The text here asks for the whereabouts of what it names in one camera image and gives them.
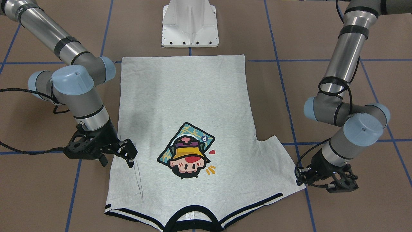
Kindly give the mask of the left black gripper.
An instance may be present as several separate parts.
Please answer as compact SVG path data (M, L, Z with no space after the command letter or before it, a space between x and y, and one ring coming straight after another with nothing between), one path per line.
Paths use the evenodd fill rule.
M318 188L326 188L328 184L316 185L316 181L325 180L331 177L331 172L337 171L344 167L347 163L344 162L343 166L335 166L325 159L321 150L319 150L311 159L310 165L306 168L301 166L295 167L296 183L297 186L303 184Z

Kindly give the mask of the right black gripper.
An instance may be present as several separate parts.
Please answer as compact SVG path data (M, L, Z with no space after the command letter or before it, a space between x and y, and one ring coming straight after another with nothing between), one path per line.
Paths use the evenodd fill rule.
M84 129L85 125L81 123L78 123L76 128L77 131L82 133L87 132L87 130ZM133 168L135 164L134 159L138 154L138 151L130 139L126 139L124 141L120 141L118 139L117 131L114 128L111 119L109 119L103 127L94 131L98 131L100 133L98 140L103 144L103 147L101 147L103 154L97 158L103 167L106 167L108 164L108 160L104 154L114 154L115 156L124 159L130 169Z

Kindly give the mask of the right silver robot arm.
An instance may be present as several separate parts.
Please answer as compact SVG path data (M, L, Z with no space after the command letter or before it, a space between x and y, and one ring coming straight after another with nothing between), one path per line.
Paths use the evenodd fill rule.
M1 92L29 92L41 100L66 106L76 120L76 132L64 147L28 152L1 146L21 154L46 154L61 151L66 157L78 160L98 160L108 164L106 154L124 159L134 166L137 149L130 139L121 141L99 96L96 86L113 79L114 63L107 57L96 57L80 41L58 25L35 0L2 0L1 15L18 22L36 36L66 66L54 72L33 73L28 89L6 88Z

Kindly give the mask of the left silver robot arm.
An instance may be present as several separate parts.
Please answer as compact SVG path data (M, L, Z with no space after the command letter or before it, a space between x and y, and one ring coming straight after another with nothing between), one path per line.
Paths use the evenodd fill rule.
M317 122L338 126L306 167L295 165L297 185L324 188L330 193L355 191L358 177L350 161L383 134L390 111L382 104L353 104L350 86L359 67L369 30L381 15L411 13L410 0L352 0L339 18L343 23L318 94L307 99L304 114Z

